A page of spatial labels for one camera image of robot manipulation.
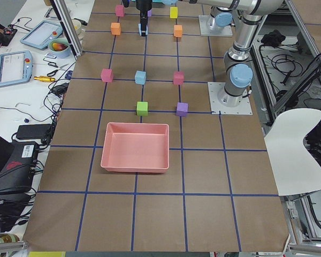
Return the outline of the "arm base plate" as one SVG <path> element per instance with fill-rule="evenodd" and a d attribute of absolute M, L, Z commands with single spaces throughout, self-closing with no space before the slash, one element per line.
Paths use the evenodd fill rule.
<path fill-rule="evenodd" d="M 201 36 L 232 37 L 232 15 L 230 13 L 220 13 L 215 18 L 211 15 L 199 15 Z"/>
<path fill-rule="evenodd" d="M 215 115 L 252 115 L 248 92 L 231 96 L 225 92 L 224 82 L 208 82 L 211 113 Z"/>

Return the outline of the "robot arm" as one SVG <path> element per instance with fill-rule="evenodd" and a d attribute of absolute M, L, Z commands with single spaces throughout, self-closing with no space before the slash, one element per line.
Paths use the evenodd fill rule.
<path fill-rule="evenodd" d="M 149 12 L 152 9 L 152 3 L 163 3 L 165 5 L 175 4 L 177 1 L 136 1 L 140 11 Z M 200 30 L 204 34 L 212 34 L 222 31 L 225 27 L 231 28 L 233 16 L 232 10 L 225 7 L 212 6 L 209 16 L 199 16 Z"/>
<path fill-rule="evenodd" d="M 246 64 L 246 60 L 256 32 L 261 27 L 264 16 L 279 8 L 282 1 L 188 1 L 188 3 L 242 11 L 235 40 L 224 56 L 227 82 L 218 93 L 218 101 L 222 105 L 236 107 L 253 78 L 253 72 Z"/>

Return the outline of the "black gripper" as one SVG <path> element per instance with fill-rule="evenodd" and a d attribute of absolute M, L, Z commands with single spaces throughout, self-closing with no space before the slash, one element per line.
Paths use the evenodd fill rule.
<path fill-rule="evenodd" d="M 151 0 L 136 0 L 136 8 L 140 11 L 140 24 L 148 25 L 148 11 L 151 10 Z"/>

